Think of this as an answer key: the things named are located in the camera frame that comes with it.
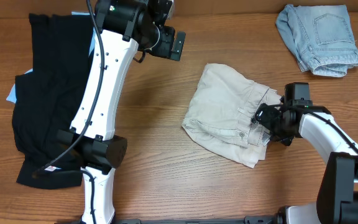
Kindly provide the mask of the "beige shorts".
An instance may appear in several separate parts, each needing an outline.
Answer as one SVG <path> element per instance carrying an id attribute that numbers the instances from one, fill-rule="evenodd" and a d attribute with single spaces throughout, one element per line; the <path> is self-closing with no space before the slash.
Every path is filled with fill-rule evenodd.
<path id="1" fill-rule="evenodd" d="M 269 86 L 227 65 L 209 63 L 181 125 L 205 149 L 253 168 L 265 159 L 269 132 L 251 119 L 262 103 L 277 105 L 280 99 Z"/>

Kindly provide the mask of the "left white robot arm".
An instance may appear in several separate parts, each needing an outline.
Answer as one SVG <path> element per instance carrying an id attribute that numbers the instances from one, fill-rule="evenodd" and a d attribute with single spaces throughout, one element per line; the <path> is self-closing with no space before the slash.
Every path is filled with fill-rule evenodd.
<path id="1" fill-rule="evenodd" d="M 96 31 L 93 61 L 80 107 L 58 140 L 80 159 L 85 209 L 80 223 L 114 223 L 114 173 L 127 139 L 115 134 L 124 80 L 137 52 L 179 61 L 186 34 L 165 22 L 173 0 L 98 1 L 91 16 Z"/>

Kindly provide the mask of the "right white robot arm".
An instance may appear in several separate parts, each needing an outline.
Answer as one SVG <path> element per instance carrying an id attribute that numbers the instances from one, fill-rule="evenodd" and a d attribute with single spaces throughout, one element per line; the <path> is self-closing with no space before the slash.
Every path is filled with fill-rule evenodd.
<path id="1" fill-rule="evenodd" d="M 327 108 L 313 104 L 308 83 L 285 85 L 280 103 L 261 104 L 252 122 L 285 146 L 294 138 L 307 140 L 326 163 L 316 202 L 282 207 L 272 223 L 358 224 L 358 144 Z"/>

